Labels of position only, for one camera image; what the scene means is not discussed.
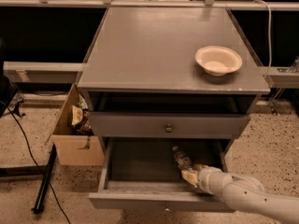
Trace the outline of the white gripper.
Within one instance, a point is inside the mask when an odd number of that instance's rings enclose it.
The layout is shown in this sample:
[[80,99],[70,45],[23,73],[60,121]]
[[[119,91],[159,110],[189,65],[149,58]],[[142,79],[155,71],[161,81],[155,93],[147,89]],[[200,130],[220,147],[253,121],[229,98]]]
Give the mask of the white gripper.
[[199,184],[199,188],[205,193],[222,194],[224,187],[233,182],[232,176],[221,169],[199,163],[192,168],[193,170],[182,170],[182,177],[195,188]]

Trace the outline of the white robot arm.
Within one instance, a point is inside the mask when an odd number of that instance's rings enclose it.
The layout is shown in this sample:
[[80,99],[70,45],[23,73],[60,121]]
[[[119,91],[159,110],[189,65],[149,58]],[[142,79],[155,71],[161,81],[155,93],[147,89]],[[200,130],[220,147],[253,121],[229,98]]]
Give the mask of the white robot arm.
[[299,224],[299,199],[269,194],[255,177],[201,164],[182,169],[181,174],[196,189],[218,196],[235,211],[270,217],[282,224]]

